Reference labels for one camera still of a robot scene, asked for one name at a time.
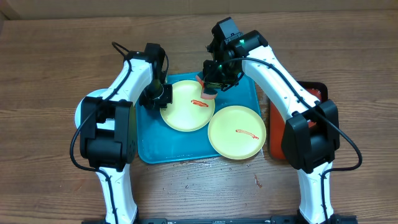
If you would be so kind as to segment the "orange sponge with dark scourer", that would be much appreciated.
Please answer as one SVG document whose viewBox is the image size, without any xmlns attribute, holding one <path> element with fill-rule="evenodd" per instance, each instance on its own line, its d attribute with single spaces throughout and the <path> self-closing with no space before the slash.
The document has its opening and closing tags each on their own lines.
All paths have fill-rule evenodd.
<svg viewBox="0 0 398 224">
<path fill-rule="evenodd" d="M 214 100 L 218 96 L 215 89 L 205 87 L 204 81 L 201 79 L 199 73 L 195 76 L 197 82 L 201 85 L 200 98 L 204 100 Z"/>
</svg>

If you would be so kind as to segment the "light blue plate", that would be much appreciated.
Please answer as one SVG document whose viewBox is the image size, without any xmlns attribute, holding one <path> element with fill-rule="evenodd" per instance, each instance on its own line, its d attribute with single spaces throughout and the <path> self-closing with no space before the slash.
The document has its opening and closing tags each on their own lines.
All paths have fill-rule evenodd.
<svg viewBox="0 0 398 224">
<path fill-rule="evenodd" d="M 107 89 L 103 88 L 103 89 L 99 89 L 99 90 L 95 90 L 92 91 L 91 93 L 88 94 L 89 97 L 101 97 L 101 95 L 106 92 Z M 81 124 L 81 103 L 83 100 L 81 100 L 75 110 L 75 127 L 78 128 Z"/>
</svg>

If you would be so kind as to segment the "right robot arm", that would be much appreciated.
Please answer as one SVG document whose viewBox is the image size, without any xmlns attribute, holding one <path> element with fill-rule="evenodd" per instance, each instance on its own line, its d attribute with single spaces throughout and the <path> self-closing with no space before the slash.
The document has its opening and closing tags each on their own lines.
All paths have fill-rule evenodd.
<svg viewBox="0 0 398 224">
<path fill-rule="evenodd" d="M 203 63 L 201 97 L 216 98 L 217 89 L 235 86 L 241 75 L 256 82 L 284 120 L 281 148 L 298 172 L 299 219 L 305 223 L 334 220 L 327 171 L 340 146 L 336 105 L 321 102 L 296 82 L 258 31 L 213 29 L 212 34 L 207 51 L 213 58 Z"/>
</svg>

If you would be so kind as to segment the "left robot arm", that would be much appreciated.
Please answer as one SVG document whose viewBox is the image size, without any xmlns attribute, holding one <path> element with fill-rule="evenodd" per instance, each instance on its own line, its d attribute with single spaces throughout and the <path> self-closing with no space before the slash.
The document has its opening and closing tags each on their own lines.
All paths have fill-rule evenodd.
<svg viewBox="0 0 398 224">
<path fill-rule="evenodd" d="M 137 149 L 135 106 L 149 110 L 172 102 L 172 86 L 166 82 L 168 63 L 159 44 L 148 43 L 144 51 L 130 51 L 113 42 L 123 56 L 120 74 L 105 90 L 84 97 L 75 113 L 80 154 L 88 160 L 103 190 L 106 216 L 103 223 L 135 223 L 138 209 L 132 196 L 130 164 Z"/>
</svg>

